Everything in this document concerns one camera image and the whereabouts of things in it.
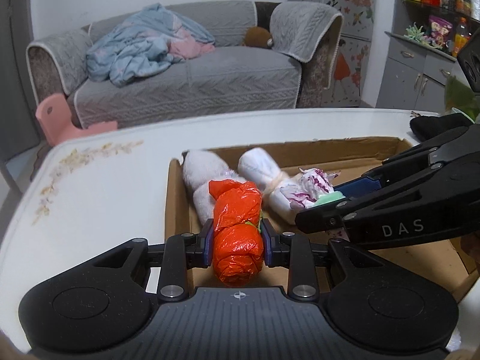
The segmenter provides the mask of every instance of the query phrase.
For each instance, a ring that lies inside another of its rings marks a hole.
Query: cabinet handle
[[[440,73],[442,73],[446,79],[450,77],[450,72],[445,69],[440,69]]]
[[[415,58],[411,52],[401,51],[401,53],[405,58]]]
[[[427,86],[427,83],[428,83],[428,79],[425,79],[425,81],[423,81],[423,85],[422,85],[422,88],[421,88],[421,95],[422,96],[425,96],[425,87]]]
[[[422,75],[419,74],[419,75],[417,76],[417,79],[415,80],[415,85],[413,86],[413,90],[414,90],[414,91],[417,90],[417,85],[418,85],[418,83],[419,83],[419,80],[420,80],[420,77],[421,77],[421,76],[422,76]]]

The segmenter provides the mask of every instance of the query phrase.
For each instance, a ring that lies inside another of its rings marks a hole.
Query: orange plastic bag
[[[263,266],[263,240],[257,228],[262,194],[251,181],[210,181],[208,188],[217,200],[213,214],[215,274],[230,287],[244,286]]]

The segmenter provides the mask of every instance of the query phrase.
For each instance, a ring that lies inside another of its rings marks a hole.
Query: pink chair
[[[96,123],[86,130],[75,127],[71,121],[70,108],[62,93],[55,93],[42,101],[37,107],[35,116],[52,147],[69,139],[115,131],[118,128],[116,121]]]

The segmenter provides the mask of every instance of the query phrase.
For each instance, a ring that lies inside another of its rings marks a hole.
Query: shelf
[[[431,9],[433,11],[436,11],[436,12],[440,13],[440,14],[454,15],[456,17],[464,17],[465,19],[467,19],[471,23],[474,23],[476,25],[480,25],[480,21],[478,21],[478,20],[476,20],[476,19],[474,19],[470,16],[464,15],[463,13],[453,11],[451,9],[438,7],[436,5],[426,4],[426,3],[422,3],[422,2],[419,2],[419,1],[415,1],[415,0],[402,0],[402,1],[404,3],[408,3],[408,4],[411,4],[411,5],[416,5],[417,7],[420,7],[420,8]]]
[[[401,40],[403,40],[403,41],[405,41],[405,42],[409,42],[409,43],[412,43],[412,44],[416,44],[418,47],[422,47],[422,48],[424,48],[424,49],[426,49],[426,50],[428,50],[428,51],[430,51],[430,52],[432,52],[432,53],[438,54],[438,55],[442,56],[443,58],[448,59],[448,60],[450,60],[450,61],[452,61],[452,62],[457,61],[457,59],[456,59],[454,56],[451,56],[450,54],[447,54],[447,53],[445,53],[445,52],[443,52],[443,51],[437,50],[437,49],[434,48],[434,47],[427,46],[427,45],[425,45],[425,44],[421,44],[420,42],[416,42],[415,40],[411,40],[411,39],[409,39],[409,38],[406,38],[406,37],[403,36],[403,35],[398,35],[398,34],[394,34],[394,33],[387,32],[387,31],[386,31],[385,33],[388,34],[388,35],[390,35],[390,36],[393,36],[394,38],[401,39]]]

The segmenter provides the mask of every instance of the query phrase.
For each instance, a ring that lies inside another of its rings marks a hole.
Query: refrigerator
[[[332,85],[322,93],[322,107],[358,107],[362,97],[374,32],[375,0],[289,0],[331,5],[344,16]]]

